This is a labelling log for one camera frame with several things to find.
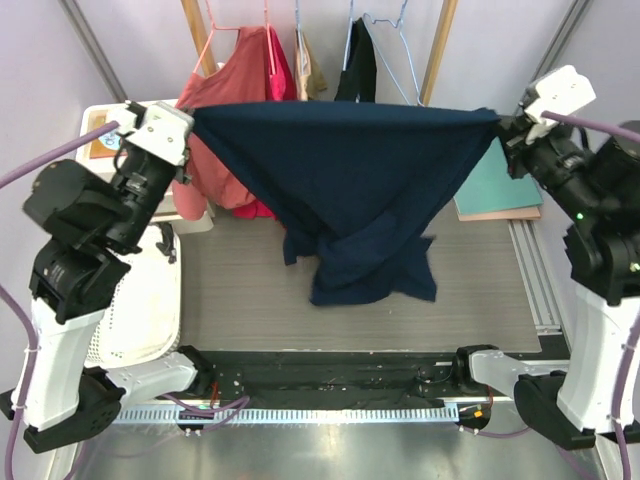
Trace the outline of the navy blue t shirt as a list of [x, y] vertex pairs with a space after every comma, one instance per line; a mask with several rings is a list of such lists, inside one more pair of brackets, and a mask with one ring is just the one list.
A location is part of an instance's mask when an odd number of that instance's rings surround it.
[[218, 105], [194, 134], [285, 228], [283, 257], [318, 260], [310, 300], [434, 301], [426, 228], [496, 136], [498, 114], [337, 102]]

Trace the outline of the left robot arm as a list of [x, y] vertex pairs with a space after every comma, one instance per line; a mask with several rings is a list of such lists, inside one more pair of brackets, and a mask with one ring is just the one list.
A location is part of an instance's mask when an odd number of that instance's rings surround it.
[[89, 440], [120, 411], [181, 392], [205, 397], [213, 370], [192, 346], [134, 366], [85, 367], [91, 338], [130, 267], [122, 256], [138, 245], [181, 168], [133, 145], [111, 181], [80, 163], [55, 161], [37, 176], [24, 212], [50, 240], [35, 257], [29, 289], [39, 349], [17, 390], [1, 395], [9, 419], [24, 420], [24, 440], [36, 454]]

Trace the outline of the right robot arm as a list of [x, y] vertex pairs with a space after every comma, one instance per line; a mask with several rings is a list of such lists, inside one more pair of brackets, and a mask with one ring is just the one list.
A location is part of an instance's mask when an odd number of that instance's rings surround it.
[[[564, 236], [579, 321], [565, 370], [519, 361], [492, 345], [461, 347], [451, 380], [465, 395], [507, 395], [525, 424], [566, 450], [598, 437], [639, 440], [633, 413], [639, 357], [639, 124], [603, 126], [554, 115], [541, 136], [524, 115], [503, 118], [497, 135], [512, 177], [531, 175], [571, 218]], [[598, 130], [592, 150], [574, 134]]]

